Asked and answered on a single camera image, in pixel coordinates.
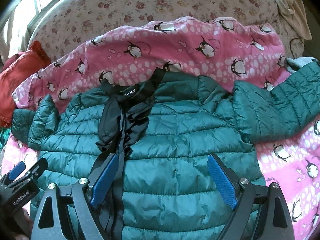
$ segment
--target human hand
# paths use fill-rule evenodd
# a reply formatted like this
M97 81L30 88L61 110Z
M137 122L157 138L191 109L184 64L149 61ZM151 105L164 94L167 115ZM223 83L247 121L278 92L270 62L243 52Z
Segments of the human hand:
M24 213L24 217L25 217L26 221L29 224L30 232L32 232L33 221L31 220L27 210L23 209L23 213ZM29 238L24 235L20 235L20 234L13 233L13 232L12 232L12 235L14 236L15 240L29 240Z

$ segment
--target jacket sleeve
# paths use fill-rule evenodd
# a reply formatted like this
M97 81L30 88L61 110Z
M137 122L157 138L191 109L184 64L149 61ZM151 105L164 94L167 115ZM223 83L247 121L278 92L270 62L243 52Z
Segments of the jacket sleeve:
M292 137L320 112L320 67L311 62L270 92L237 81L232 106L244 141L255 144Z
M59 112L50 95L41 102L36 112L16 109L12 118L12 134L31 149L40 150L42 139L58 127Z

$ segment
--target beige cloth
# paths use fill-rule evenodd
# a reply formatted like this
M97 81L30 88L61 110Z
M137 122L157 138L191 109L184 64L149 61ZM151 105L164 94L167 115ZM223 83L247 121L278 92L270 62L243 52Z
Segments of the beige cloth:
M276 3L281 16L297 34L305 40L312 40L302 0L276 0Z

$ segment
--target jacket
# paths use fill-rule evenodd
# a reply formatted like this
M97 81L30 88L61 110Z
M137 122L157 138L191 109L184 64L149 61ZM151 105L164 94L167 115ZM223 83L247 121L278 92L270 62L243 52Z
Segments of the jacket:
M230 94L207 76L166 73L145 135L124 163L122 239L216 239L231 208L209 176L208 156L217 153L238 177L264 185L254 144L302 130L320 112L319 80L320 68L311 62L270 92L236 81ZM49 183L67 185L89 175L100 154L95 143L107 101L96 88L75 95L61 115L50 96L36 112L14 111L14 136L49 163L38 180L33 215Z

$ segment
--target gray cloth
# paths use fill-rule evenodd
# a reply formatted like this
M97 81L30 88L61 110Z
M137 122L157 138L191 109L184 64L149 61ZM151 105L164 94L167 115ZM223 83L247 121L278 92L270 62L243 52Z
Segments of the gray cloth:
M287 64L284 64L285 69L290 72L291 74L295 73L298 71L300 68L302 68L304 65L317 60L314 57L299 57L296 59L292 58L286 58Z

